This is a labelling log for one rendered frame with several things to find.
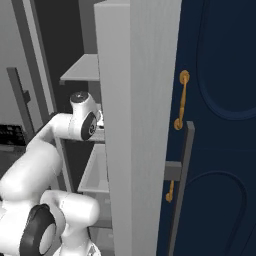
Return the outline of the black ridged appliance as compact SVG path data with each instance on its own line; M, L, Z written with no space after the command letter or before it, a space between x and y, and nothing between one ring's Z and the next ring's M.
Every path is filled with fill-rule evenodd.
M0 124L0 145L25 146L26 136L20 125Z

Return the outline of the navy cupboard door arched panel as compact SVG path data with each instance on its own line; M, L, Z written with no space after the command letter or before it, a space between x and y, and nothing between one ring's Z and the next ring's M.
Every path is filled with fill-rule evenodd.
M156 256L168 256L173 205L162 201ZM252 153L192 153L173 256L256 256Z

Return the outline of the navy cupboard door oval panel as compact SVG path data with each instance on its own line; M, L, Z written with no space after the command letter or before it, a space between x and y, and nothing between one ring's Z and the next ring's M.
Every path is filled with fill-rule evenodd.
M193 151L256 156L256 0L182 0L171 118L196 128Z

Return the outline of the light grey fridge door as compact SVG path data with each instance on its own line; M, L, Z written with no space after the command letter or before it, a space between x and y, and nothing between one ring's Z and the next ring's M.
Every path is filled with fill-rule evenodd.
M0 0L0 124L24 125L7 67L15 67L28 103L34 131L48 122L54 111L40 49L33 0Z

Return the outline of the grey fridge shelf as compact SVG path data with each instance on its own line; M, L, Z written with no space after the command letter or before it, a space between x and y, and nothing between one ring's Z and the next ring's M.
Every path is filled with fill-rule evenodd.
M99 66L97 54L82 55L61 77L60 83L66 81L98 81Z

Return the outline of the pale grey fridge drawer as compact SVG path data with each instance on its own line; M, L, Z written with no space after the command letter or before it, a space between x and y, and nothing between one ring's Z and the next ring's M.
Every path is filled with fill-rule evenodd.
M108 193L106 149L104 144L95 144L81 178L79 192Z

